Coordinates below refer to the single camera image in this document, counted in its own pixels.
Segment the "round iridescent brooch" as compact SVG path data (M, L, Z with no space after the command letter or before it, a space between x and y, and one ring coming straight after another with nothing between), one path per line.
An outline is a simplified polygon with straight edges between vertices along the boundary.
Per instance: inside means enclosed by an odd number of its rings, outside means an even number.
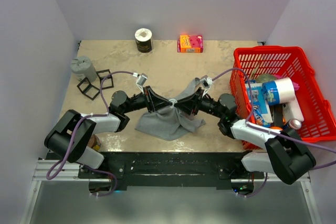
M176 99L169 99L169 102L171 103L171 106L174 107L174 105L177 103Z

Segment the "grey sleeveless shirt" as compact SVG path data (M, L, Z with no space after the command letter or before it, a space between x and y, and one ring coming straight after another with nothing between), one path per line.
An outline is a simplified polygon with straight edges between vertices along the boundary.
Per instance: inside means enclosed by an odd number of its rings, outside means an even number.
M135 129L165 141L172 141L188 133L195 133L205 124L203 119L197 119L193 115L187 115L175 107L168 106L157 112L144 113Z

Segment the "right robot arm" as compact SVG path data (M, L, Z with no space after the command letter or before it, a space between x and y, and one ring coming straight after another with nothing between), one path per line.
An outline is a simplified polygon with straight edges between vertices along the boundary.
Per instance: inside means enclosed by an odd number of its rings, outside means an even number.
M291 185L316 165L316 159L296 130L290 127L273 130L247 122L236 113L237 104L231 94L224 93L214 100L198 89L177 100L174 107L188 115L202 111L215 116L219 118L217 125L223 135L264 150L262 153L250 152L234 165L234 173L239 178L246 178L252 172L272 173Z

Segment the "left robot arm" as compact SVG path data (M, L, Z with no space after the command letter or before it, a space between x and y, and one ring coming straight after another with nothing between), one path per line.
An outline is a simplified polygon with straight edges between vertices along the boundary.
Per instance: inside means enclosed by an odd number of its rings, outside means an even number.
M93 175L103 178L108 174L109 165L101 153L88 146L91 136L122 131L130 120L126 116L129 112L145 108L155 112L171 105L171 101L156 94L149 86L132 97L124 91L116 91L106 114L86 115L68 110L49 132L44 145L62 160L89 166Z

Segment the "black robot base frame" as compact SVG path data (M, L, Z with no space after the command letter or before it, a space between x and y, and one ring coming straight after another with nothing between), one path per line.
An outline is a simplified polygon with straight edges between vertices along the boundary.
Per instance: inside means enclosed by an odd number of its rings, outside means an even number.
M97 172L81 168L78 177L89 180L91 191L108 190L117 178L117 190L131 186L215 187L219 190L251 192L262 172L248 172L241 160L245 152L165 153L104 152L105 159Z

